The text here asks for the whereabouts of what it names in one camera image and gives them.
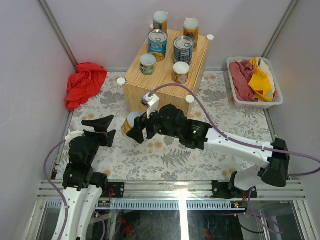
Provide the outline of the short yellow silver-top can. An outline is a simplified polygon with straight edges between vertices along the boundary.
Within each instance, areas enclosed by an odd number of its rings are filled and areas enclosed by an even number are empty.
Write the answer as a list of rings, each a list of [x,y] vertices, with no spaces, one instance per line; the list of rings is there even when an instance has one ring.
[[[125,119],[122,127],[121,127],[121,132],[123,133],[124,136],[127,136],[127,133],[134,127],[135,125],[135,119],[137,117],[140,117],[143,113],[139,111],[133,111],[131,112],[127,118]]]

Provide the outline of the small green white-lid can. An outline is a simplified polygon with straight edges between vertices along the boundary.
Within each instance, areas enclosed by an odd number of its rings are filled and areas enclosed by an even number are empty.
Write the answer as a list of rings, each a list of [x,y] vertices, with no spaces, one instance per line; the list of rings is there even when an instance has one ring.
[[[140,72],[145,76],[151,76],[155,73],[156,58],[152,54],[143,54],[140,59]]]

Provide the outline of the fruit can silver bottom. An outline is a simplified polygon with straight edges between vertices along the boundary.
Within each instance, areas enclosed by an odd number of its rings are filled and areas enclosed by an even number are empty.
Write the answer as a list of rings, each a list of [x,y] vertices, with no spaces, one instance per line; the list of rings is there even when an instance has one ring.
[[[184,84],[189,77],[190,66],[186,62],[177,62],[173,65],[173,81],[177,84]]]

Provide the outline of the Progresso chicken noodle can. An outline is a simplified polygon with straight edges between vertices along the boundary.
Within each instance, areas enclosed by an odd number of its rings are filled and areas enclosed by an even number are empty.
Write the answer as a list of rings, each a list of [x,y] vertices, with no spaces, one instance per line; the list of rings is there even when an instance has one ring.
[[[148,53],[153,55],[157,62],[166,57],[168,35],[165,31],[154,29],[148,34]]]

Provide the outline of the dark blue soup can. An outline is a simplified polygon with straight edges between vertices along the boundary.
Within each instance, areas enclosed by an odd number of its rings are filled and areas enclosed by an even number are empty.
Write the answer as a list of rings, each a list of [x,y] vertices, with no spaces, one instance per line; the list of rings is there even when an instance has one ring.
[[[184,62],[189,66],[192,64],[194,41],[191,37],[183,35],[177,37],[173,42],[173,61]]]

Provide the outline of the tall yellow congee can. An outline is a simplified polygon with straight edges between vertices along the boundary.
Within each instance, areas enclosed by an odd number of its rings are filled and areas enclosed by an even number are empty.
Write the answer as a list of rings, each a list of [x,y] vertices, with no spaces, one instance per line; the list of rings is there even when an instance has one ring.
[[[192,38],[193,52],[197,50],[199,38],[199,21],[196,18],[186,18],[183,23],[183,34]]]

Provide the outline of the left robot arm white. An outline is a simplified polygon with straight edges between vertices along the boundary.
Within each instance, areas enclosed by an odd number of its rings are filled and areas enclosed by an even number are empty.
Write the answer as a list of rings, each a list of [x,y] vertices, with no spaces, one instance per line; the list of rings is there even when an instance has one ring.
[[[91,216],[101,197],[112,193],[105,173],[95,172],[92,163],[101,147],[112,147],[116,131],[108,131],[113,115],[95,120],[83,120],[83,126],[93,131],[69,132],[64,143],[68,145],[69,162],[63,174],[62,199],[54,240],[83,240]]]

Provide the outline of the floral table mat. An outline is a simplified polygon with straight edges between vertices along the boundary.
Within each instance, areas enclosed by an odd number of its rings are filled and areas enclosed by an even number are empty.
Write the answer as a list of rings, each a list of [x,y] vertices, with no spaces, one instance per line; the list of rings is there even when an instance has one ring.
[[[124,89],[117,83],[122,72],[110,73],[101,92],[72,114],[70,131],[84,129],[82,121],[114,115],[112,147],[100,147],[92,163],[109,180],[228,180],[234,171],[251,166],[219,151],[189,149],[175,138],[156,135],[142,144],[124,136],[122,125],[129,114]],[[227,72],[205,72],[190,118],[206,122],[206,113],[225,132],[252,140],[271,142],[267,118],[261,109],[235,108]]]

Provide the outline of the wooden grain cabinet box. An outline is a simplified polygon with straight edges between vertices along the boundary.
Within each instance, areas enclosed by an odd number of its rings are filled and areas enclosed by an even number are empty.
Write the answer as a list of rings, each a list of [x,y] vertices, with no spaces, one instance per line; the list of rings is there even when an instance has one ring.
[[[127,106],[131,112],[146,112],[147,108],[141,103],[142,97],[150,93],[159,86],[173,84],[174,67],[174,40],[182,35],[181,31],[168,30],[168,41],[166,46],[166,57],[157,62],[153,75],[146,76],[140,70],[140,57],[148,53],[148,40],[141,47],[133,63],[125,74],[126,84],[124,85],[124,94]],[[194,94],[199,92],[202,78],[205,71],[208,49],[210,41],[206,36],[198,37],[197,50],[192,55],[188,79],[183,85],[190,89]],[[194,103],[188,103],[186,96],[190,93],[179,86],[164,87],[156,92],[160,98],[159,108],[172,104],[182,110],[189,117]]]

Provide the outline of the red crumpled cloth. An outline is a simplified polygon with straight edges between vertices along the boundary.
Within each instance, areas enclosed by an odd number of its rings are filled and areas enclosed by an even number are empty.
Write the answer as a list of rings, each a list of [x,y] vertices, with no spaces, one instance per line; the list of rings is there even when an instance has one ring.
[[[65,107],[70,112],[98,95],[108,75],[103,66],[90,62],[82,62],[75,69],[77,73],[69,76],[66,89]]]

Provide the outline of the white corner connector front-left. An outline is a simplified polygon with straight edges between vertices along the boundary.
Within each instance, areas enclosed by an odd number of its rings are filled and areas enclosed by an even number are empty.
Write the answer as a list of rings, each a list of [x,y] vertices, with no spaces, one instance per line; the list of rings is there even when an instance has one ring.
[[[117,83],[122,86],[126,83],[126,79],[124,77],[119,77]]]

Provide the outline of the white corner connector front-right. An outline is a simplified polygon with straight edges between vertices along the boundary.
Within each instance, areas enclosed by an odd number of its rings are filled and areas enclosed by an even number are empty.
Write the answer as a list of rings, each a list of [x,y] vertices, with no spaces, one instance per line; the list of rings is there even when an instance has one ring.
[[[188,104],[192,104],[195,101],[195,98],[192,95],[187,95],[185,100]]]

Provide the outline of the pink cloth in basket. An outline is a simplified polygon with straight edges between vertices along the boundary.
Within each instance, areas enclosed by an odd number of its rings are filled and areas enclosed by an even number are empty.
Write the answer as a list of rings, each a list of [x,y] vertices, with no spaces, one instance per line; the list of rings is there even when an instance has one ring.
[[[242,102],[254,102],[254,91],[248,86],[255,71],[254,65],[249,60],[235,61],[229,64],[229,70],[236,98]]]

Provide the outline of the white plastic basket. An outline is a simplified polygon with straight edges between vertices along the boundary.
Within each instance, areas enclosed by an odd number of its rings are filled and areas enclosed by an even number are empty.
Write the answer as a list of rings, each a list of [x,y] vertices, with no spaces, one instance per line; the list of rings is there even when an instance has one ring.
[[[252,102],[252,101],[240,101],[237,96],[236,96],[236,88],[233,83],[233,78],[232,78],[232,73],[230,70],[230,64],[234,62],[241,62],[243,60],[250,60],[251,57],[242,57],[242,56],[234,56],[234,57],[228,57],[226,60],[227,63],[227,68],[228,68],[228,74],[229,74],[229,79],[230,79],[230,84],[231,84],[231,90],[233,94],[233,102],[234,106],[236,108],[248,108],[248,109],[268,109],[272,106],[277,106],[281,105],[284,102],[283,95],[281,92],[280,85],[278,83],[278,79],[276,77],[274,68],[271,64],[271,62],[267,59],[262,57],[261,59],[265,62],[266,65],[268,65],[269,70],[272,74],[273,77],[273,82],[274,82],[274,87],[275,87],[275,96],[273,97],[272,101],[257,101],[257,102]]]

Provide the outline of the yellow cloth in basket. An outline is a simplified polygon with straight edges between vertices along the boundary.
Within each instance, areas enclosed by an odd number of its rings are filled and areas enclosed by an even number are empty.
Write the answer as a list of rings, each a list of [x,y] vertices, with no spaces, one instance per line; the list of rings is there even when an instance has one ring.
[[[271,102],[274,94],[268,77],[258,68],[256,57],[253,57],[249,62],[255,67],[253,76],[248,83],[248,86],[251,87],[254,92],[254,98],[259,101]]]

